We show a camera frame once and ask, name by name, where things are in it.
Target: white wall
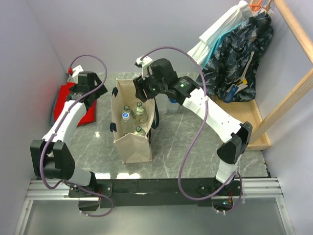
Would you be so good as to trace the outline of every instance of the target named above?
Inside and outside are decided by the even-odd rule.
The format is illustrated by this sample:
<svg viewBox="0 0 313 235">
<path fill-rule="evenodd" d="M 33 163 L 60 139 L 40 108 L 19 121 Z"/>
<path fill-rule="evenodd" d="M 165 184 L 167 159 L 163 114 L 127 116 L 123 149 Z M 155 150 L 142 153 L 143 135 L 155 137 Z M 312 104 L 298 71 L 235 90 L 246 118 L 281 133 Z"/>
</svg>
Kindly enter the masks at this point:
<svg viewBox="0 0 313 235">
<path fill-rule="evenodd" d="M 239 0 L 28 0 L 64 68 L 80 54 L 101 57 L 109 71 L 139 71 L 136 58 L 159 46 L 190 50 Z M 178 52 L 163 51 L 177 71 L 195 71 Z M 88 70 L 102 67 L 86 59 Z"/>
<path fill-rule="evenodd" d="M 0 7 L 0 234 L 13 234 L 29 181 L 29 145 L 48 129 L 64 70 L 24 0 Z"/>
<path fill-rule="evenodd" d="M 313 2 L 286 0 L 308 36 L 313 39 Z M 277 9 L 274 35 L 256 74 L 257 103 L 265 117 L 312 68 Z M 293 225 L 299 235 L 312 234 L 313 91 L 269 129 L 272 147 L 264 151 L 272 176 L 277 176 Z"/>
</svg>

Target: wooden shelf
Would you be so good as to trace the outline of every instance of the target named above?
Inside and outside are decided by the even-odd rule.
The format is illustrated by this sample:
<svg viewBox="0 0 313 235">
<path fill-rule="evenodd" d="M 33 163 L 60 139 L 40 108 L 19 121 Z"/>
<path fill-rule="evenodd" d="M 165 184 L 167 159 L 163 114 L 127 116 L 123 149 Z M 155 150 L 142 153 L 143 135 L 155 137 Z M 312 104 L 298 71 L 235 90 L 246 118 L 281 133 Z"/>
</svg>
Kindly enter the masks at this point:
<svg viewBox="0 0 313 235">
<path fill-rule="evenodd" d="M 255 129 L 262 121 L 262 117 L 259 108 L 255 100 L 249 102 L 231 102 L 229 104 L 224 103 L 217 97 L 214 100 L 223 110 L 229 113 L 234 118 L 241 122 L 248 121 Z M 265 132 L 259 139 L 248 145 L 248 149 L 251 150 L 264 150 L 271 147 L 271 143 L 267 132 Z"/>
</svg>

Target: orange hanger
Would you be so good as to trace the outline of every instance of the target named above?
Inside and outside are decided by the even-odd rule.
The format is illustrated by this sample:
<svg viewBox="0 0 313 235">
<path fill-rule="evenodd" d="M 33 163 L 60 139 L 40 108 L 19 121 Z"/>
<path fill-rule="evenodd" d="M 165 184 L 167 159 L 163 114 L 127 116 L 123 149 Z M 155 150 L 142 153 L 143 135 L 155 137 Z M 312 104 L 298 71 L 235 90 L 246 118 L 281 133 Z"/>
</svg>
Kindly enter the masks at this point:
<svg viewBox="0 0 313 235">
<path fill-rule="evenodd" d="M 249 6 L 251 7 L 251 10 L 252 10 L 252 11 L 259 11 L 260 8 L 261 8 L 261 6 L 262 6 L 262 2 L 263 2 L 263 0 L 260 0 L 260 1 L 258 2 L 258 4 L 249 4 Z"/>
</svg>

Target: beige canvas bag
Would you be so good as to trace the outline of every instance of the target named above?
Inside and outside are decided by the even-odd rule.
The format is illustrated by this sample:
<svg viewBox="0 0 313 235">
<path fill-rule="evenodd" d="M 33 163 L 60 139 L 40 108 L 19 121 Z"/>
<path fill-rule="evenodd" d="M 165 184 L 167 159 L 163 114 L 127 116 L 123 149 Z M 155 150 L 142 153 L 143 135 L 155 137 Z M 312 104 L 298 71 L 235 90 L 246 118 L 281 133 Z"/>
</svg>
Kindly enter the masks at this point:
<svg viewBox="0 0 313 235">
<path fill-rule="evenodd" d="M 122 163 L 139 163 L 152 160 L 151 156 L 151 128 L 157 128 L 154 122 L 156 110 L 156 123 L 158 125 L 158 112 L 155 109 L 156 104 L 153 99 L 147 100 L 143 105 L 147 109 L 147 122 L 141 124 L 141 128 L 146 132 L 146 136 L 139 136 L 133 133 L 128 133 L 123 136 L 121 127 L 121 118 L 125 105 L 135 109 L 137 102 L 140 100 L 135 96 L 135 86 L 133 80 L 117 79 L 116 87 L 112 91 L 112 123 L 110 129 L 114 134 L 114 145 L 121 155 Z"/>
</svg>

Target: gray marble surface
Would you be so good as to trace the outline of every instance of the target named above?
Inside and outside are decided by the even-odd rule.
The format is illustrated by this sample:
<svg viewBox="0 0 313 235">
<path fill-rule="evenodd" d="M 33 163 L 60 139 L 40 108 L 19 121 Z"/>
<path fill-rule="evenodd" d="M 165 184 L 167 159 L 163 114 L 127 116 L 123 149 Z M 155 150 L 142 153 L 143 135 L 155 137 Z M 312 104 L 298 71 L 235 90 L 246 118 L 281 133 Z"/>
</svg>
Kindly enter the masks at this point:
<svg viewBox="0 0 313 235">
<path fill-rule="evenodd" d="M 152 130 L 152 161 L 122 164 L 109 129 L 111 91 L 116 85 L 116 78 L 133 77 L 134 73 L 109 73 L 105 83 L 109 92 L 97 101 L 96 122 L 76 128 L 70 151 L 78 166 L 97 173 L 98 178 L 176 178 L 185 152 L 202 120 L 183 107 L 175 114 L 168 112 L 160 115 L 159 127 Z M 218 135 L 205 126 L 189 154 L 183 177 L 214 177 L 219 165 L 216 150 L 221 143 Z M 239 162 L 239 169 L 244 177 L 268 176 L 260 151 L 246 151 Z"/>
</svg>

